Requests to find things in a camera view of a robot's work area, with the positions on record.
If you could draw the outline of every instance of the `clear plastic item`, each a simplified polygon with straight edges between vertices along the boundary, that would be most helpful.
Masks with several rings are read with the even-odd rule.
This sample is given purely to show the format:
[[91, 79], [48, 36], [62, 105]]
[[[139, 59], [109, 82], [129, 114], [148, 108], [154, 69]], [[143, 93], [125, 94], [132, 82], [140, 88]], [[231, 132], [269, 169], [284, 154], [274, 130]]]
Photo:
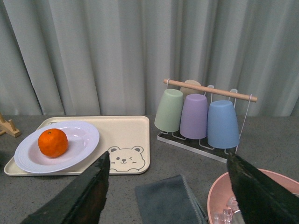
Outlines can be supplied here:
[[233, 214], [239, 210], [236, 197], [231, 196], [226, 206], [222, 213], [214, 214], [214, 224], [231, 224]]

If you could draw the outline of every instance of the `cup rack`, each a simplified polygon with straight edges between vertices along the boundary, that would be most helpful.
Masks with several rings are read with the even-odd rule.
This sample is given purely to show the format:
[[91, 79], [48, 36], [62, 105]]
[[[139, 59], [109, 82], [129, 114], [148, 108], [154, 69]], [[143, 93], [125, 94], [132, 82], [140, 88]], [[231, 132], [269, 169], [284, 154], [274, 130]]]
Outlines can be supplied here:
[[10, 119], [8, 121], [4, 120], [2, 114], [0, 113], [0, 135], [10, 134], [11, 136], [18, 137], [21, 135], [19, 129], [14, 126], [14, 122]]
[[[170, 79], [164, 79], [164, 83], [167, 84], [166, 88], [168, 88], [168, 85], [174, 85], [174, 86], [179, 86], [181, 88], [202, 91], [202, 92], [204, 92], [204, 94], [206, 94], [207, 92], [211, 93], [211, 101], [213, 99], [213, 94], [226, 96], [226, 97], [229, 97], [229, 99], [234, 98], [234, 99], [247, 100], [249, 102], [248, 108], [249, 108], [250, 102], [257, 101], [257, 97], [254, 97], [252, 95], [240, 94], [237, 92], [236, 89], [232, 89], [231, 91], [224, 91], [224, 90], [215, 89], [213, 85], [204, 87], [201, 85], [183, 83], [183, 82], [174, 81], [174, 80], [170, 80]], [[245, 115], [245, 118], [243, 121], [241, 133], [242, 133], [242, 130], [244, 127], [246, 116], [247, 116], [247, 112], [246, 112], [246, 115]], [[234, 148], [227, 148], [227, 149], [213, 148], [208, 144], [207, 137], [200, 139], [200, 140], [186, 139], [184, 136], [182, 136], [179, 133], [179, 131], [174, 132], [174, 133], [165, 133], [165, 132], [161, 131], [157, 135], [157, 139], [159, 141], [180, 147], [182, 149], [186, 149], [188, 151], [209, 157], [211, 159], [214, 159], [214, 160], [217, 160], [217, 161], [220, 161], [223, 163], [227, 162], [228, 154], [230, 152], [236, 153], [237, 149], [238, 149], [238, 146], [234, 147]]]

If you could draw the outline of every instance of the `blue cup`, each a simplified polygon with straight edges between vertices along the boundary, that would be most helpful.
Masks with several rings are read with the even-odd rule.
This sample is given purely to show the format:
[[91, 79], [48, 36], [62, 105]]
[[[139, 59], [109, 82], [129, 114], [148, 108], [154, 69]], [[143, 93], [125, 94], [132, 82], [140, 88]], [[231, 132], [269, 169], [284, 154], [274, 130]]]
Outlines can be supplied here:
[[237, 115], [229, 100], [210, 104], [207, 119], [207, 141], [215, 148], [234, 148], [240, 143]]

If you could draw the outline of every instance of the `plate rim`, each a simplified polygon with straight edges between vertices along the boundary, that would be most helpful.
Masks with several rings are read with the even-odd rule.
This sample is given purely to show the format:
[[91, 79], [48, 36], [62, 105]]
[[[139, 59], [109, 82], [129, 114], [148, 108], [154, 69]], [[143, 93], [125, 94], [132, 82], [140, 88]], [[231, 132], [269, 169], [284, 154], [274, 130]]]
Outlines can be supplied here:
[[[38, 170], [37, 169], [31, 169], [31, 168], [28, 168], [27, 166], [23, 165], [23, 163], [19, 160], [18, 158], [18, 154], [21, 150], [24, 150], [23, 148], [23, 145], [26, 144], [28, 141], [31, 141], [32, 138], [36, 139], [36, 136], [37, 133], [42, 133], [43, 131], [49, 129], [50, 127], [51, 128], [58, 128], [58, 129], [61, 129], [61, 128], [65, 128], [65, 126], [68, 126], [68, 127], [78, 127], [78, 128], [81, 128], [83, 130], [85, 130], [87, 133], [91, 134], [91, 135], [94, 135], [93, 139], [96, 138], [96, 140], [94, 140], [92, 142], [92, 145], [90, 146], [90, 151], [88, 153], [86, 153], [85, 155], [83, 155], [82, 157], [79, 157], [78, 155], [69, 159], [68, 161], [64, 161], [62, 163], [59, 163], [59, 164], [54, 164], [54, 165], [41, 165], [41, 164], [36, 164], [32, 161], [32, 163], [36, 164], [38, 166], [38, 168], [46, 168], [46, 167], [52, 167], [52, 169], [48, 169], [48, 170]], [[33, 174], [48, 174], [48, 173], [53, 173], [53, 172], [57, 172], [57, 171], [60, 171], [60, 170], [64, 170], [66, 168], [69, 168], [71, 166], [74, 166], [76, 165], [77, 163], [81, 162], [82, 160], [84, 160], [86, 157], [88, 157], [94, 150], [95, 148], [97, 147], [97, 145], [99, 144], [99, 141], [100, 141], [100, 133], [98, 131], [98, 129], [90, 124], [89, 122], [86, 122], [86, 121], [80, 121], [80, 120], [68, 120], [68, 121], [60, 121], [60, 122], [57, 122], [57, 123], [53, 123], [53, 124], [50, 124], [50, 125], [47, 125], [47, 126], [44, 126], [42, 128], [39, 128], [37, 129], [36, 131], [34, 131], [33, 133], [31, 133], [29, 136], [27, 136], [20, 144], [19, 146], [17, 147], [15, 153], [14, 153], [14, 161], [16, 163], [16, 165], [26, 171], [26, 172], [29, 172], [29, 173], [33, 173]]]

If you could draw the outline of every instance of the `curtain fold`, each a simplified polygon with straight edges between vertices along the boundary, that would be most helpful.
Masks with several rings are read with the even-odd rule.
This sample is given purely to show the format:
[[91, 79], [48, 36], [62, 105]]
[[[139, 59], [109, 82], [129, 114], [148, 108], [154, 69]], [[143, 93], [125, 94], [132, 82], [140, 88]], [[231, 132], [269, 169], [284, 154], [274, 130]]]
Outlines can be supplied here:
[[249, 116], [298, 116], [298, 14], [297, 0], [0, 0], [0, 112], [155, 114], [171, 78], [257, 96]]

